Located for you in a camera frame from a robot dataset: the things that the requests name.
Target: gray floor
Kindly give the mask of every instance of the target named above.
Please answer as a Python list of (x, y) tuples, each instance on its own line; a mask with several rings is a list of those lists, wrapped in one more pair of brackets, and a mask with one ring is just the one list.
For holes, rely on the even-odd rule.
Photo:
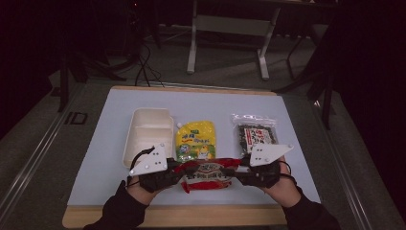
[[(189, 28), (162, 29), (164, 42), (161, 50), (156, 48), (150, 37), (147, 38), (146, 45), (150, 49), (147, 77), (150, 81), (159, 79), (166, 87), (182, 84), (182, 86), (204, 85), (266, 91), (292, 82), (284, 59), (295, 41), (288, 37), (275, 37), (271, 41), (266, 55), (271, 79), (264, 81), (260, 78), (256, 60), (256, 49), (260, 45), (260, 39), (225, 34), (200, 34), (195, 73), (188, 75), (186, 68), (190, 46)], [(144, 58), (148, 56), (148, 49), (144, 49)], [(299, 74), (305, 67), (313, 50), (314, 46), (310, 40), (307, 39), (302, 43), (292, 57), (295, 74)], [(111, 60), (121, 61), (117, 57)], [(31, 156), (39, 156), (41, 162), (36, 169), (31, 170), (35, 174), (22, 183), (26, 185), (25, 191), (17, 194), (17, 200), (10, 208), (12, 212), (2, 216), (4, 229), (64, 229), (61, 220), (66, 202), (108, 90), (115, 84), (133, 85), (138, 70), (139, 66), (135, 66), (117, 73), (127, 78), (127, 81), (121, 82), (107, 80), (92, 71), (90, 71), (92, 76), (86, 84), (76, 84), (71, 80), (71, 95), (75, 97), (71, 99), (72, 103), (66, 108), (65, 113), (57, 113), (58, 98), (47, 96), (0, 142), (2, 197), (7, 194), (13, 180)], [(50, 76), (50, 79), (57, 86), (58, 72)], [(146, 85), (144, 76), (140, 80), (138, 84)], [(305, 156), (307, 164), (324, 204), (339, 219), (343, 229), (406, 229), (338, 94), (334, 94), (332, 100), (331, 130), (324, 130), (323, 137), (320, 131), (316, 131), (316, 127), (314, 130), (305, 130), (305, 127), (321, 125), (320, 120), (299, 116), (318, 113), (317, 108), (310, 109), (311, 106), (306, 103), (307, 88), (308, 85), (304, 85), (283, 96), (288, 102), (289, 114), (295, 115), (292, 123), (296, 128), (301, 147), (307, 152)], [(58, 126), (57, 121), (63, 122), (69, 111), (86, 111), (89, 114), (86, 125)], [(42, 139), (51, 142), (44, 143), (41, 142)], [(322, 145), (322, 139), (329, 141), (330, 145)], [(335, 151), (340, 154), (328, 155), (323, 154), (324, 151)], [(347, 168), (345, 172), (324, 174), (327, 170), (334, 171), (332, 169), (338, 169), (343, 165)], [(341, 181), (342, 178), (349, 179), (350, 183)], [(353, 186), (355, 193), (335, 194), (336, 191), (346, 191), (348, 186)], [(356, 198), (365, 210), (354, 211), (359, 206), (352, 206), (354, 202), (351, 203), (349, 197)], [(354, 218), (352, 213), (365, 214), (368, 217), (367, 225), (363, 226), (364, 223), (360, 223), (359, 218)], [(260, 226), (193, 229), (286, 228)]]

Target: red package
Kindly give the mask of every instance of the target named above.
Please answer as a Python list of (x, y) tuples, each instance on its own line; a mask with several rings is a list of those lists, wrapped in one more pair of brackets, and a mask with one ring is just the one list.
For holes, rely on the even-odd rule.
[(185, 175), (183, 177), (181, 184), (186, 193), (189, 193), (191, 190), (223, 189), (231, 185), (231, 177), (224, 176), (220, 169), (236, 170), (240, 162), (241, 160), (233, 158), (192, 160), (177, 167), (175, 172), (178, 173), (187, 168), (199, 166), (199, 169), (193, 175)]

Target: chair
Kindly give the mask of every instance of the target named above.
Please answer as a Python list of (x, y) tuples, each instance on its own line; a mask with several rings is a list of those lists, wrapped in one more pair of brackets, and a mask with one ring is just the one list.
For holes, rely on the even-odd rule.
[[(318, 46), (320, 44), (320, 41), (322, 40), (322, 37), (325, 35), (327, 28), (328, 28), (328, 25), (325, 25), (325, 24), (314, 24), (311, 26), (309, 36), (316, 46)], [(292, 80), (297, 79), (298, 76), (295, 77), (293, 74), (292, 66), (290, 65), (290, 57), (293, 55), (295, 50), (298, 48), (298, 46), (302, 43), (302, 41), (304, 39), (305, 39), (305, 36), (301, 36), (301, 38), (299, 38), (299, 40), (290, 50), (290, 52), (286, 58), (287, 69), (289, 71), (289, 75), (292, 78)]]

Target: seaweed package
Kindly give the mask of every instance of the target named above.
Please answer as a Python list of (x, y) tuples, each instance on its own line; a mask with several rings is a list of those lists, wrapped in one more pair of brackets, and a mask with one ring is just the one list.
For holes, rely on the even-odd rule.
[(242, 147), (243, 155), (251, 154), (255, 144), (278, 144), (275, 132), (277, 121), (256, 115), (233, 115), (236, 125), (238, 142)]
[(179, 162), (215, 159), (215, 130), (210, 121), (190, 122), (176, 133), (176, 157)]

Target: table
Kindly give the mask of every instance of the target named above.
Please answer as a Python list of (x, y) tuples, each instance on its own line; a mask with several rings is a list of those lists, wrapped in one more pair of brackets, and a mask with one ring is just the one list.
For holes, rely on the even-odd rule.
[(187, 73), (194, 73), (194, 65), (196, 62), (196, 33), (197, 31), (210, 31), (220, 33), (230, 33), (239, 35), (256, 35), (263, 36), (263, 45), (257, 50), (260, 74), (263, 80), (269, 80), (268, 66), (265, 59), (265, 54), (272, 38), (274, 29), (277, 24), (278, 16), (281, 8), (289, 5), (303, 5), (303, 6), (322, 6), (322, 7), (335, 7), (335, 4), (320, 4), (311, 1), (303, 0), (264, 0), (253, 1), (255, 3), (267, 4), (275, 6), (275, 9), (270, 12), (269, 20), (257, 20), (247, 18), (231, 18), (216, 15), (204, 15), (197, 12), (197, 5), (199, 0), (193, 0), (192, 12), (192, 42), (189, 52), (188, 69)]
[[(201, 110), (197, 109), (210, 105), (212, 110), (200, 112)], [(202, 118), (213, 121), (216, 126), (218, 157), (238, 158), (239, 155), (238, 146), (234, 145), (237, 139), (230, 133), (233, 129), (231, 112), (240, 114), (251, 111), (277, 119), (279, 143), (288, 143), (295, 147), (285, 156), (295, 169), (293, 175), (303, 182), (301, 187), (310, 199), (320, 201), (280, 96), (271, 92), (115, 86), (107, 97), (89, 150), (80, 167), (63, 218), (65, 227), (78, 228), (99, 219), (102, 205), (117, 188), (114, 181), (120, 181), (127, 175), (127, 168), (123, 166), (126, 129), (132, 112), (139, 106), (166, 107), (175, 123), (185, 124), (187, 121)], [(261, 190), (244, 187), (234, 181), (232, 187), (220, 191), (193, 191), (186, 195), (180, 186), (165, 190), (147, 209), (146, 220), (142, 226), (247, 224), (285, 224), (285, 219), (282, 208)]]

